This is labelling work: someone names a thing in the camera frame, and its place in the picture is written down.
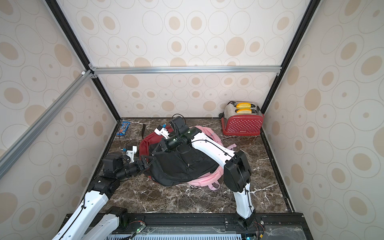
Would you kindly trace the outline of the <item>red backpack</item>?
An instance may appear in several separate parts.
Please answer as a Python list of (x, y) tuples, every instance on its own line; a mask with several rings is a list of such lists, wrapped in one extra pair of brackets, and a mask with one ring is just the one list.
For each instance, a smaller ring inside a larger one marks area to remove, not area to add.
[(156, 133), (151, 133), (143, 138), (139, 145), (139, 162), (144, 162), (145, 168), (142, 170), (149, 179), (154, 182), (169, 187), (175, 185), (172, 179), (174, 162), (177, 160), (174, 152), (162, 152), (159, 143), (163, 139)]

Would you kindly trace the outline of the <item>black backpack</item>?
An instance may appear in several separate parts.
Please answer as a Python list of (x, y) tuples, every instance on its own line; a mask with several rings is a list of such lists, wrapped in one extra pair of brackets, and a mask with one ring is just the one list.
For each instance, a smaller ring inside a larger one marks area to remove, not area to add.
[(209, 156), (193, 148), (190, 148), (185, 154), (180, 154), (177, 151), (172, 152), (174, 152), (175, 157), (177, 158), (174, 162), (174, 170), (176, 172), (172, 177), (172, 179), (176, 181), (175, 185), (188, 183), (201, 175), (208, 173), (208, 171), (211, 171), (212, 173), (214, 167), (220, 167), (219, 164)]

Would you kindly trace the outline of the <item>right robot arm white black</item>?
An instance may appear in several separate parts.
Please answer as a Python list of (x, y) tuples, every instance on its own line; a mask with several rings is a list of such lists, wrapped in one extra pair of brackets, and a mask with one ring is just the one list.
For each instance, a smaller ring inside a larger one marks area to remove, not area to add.
[(171, 137), (163, 126), (155, 129), (162, 136), (162, 151), (178, 147), (194, 148), (206, 154), (224, 170), (224, 183), (234, 193), (238, 225), (248, 229), (254, 222), (256, 212), (250, 196), (252, 171), (243, 151), (234, 152), (213, 141), (196, 127), (186, 128), (183, 133), (174, 131)]

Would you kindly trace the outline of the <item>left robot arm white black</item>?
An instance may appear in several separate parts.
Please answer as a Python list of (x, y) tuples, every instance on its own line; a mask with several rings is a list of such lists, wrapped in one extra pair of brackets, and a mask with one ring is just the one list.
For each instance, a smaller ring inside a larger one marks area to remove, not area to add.
[(54, 236), (55, 240), (104, 240), (115, 230), (125, 230), (129, 224), (127, 209), (111, 207), (90, 231), (94, 218), (103, 208), (121, 182), (143, 174), (157, 160), (154, 156), (141, 156), (129, 162), (130, 157), (119, 152), (107, 154), (102, 162), (103, 174), (88, 186), (80, 205)]

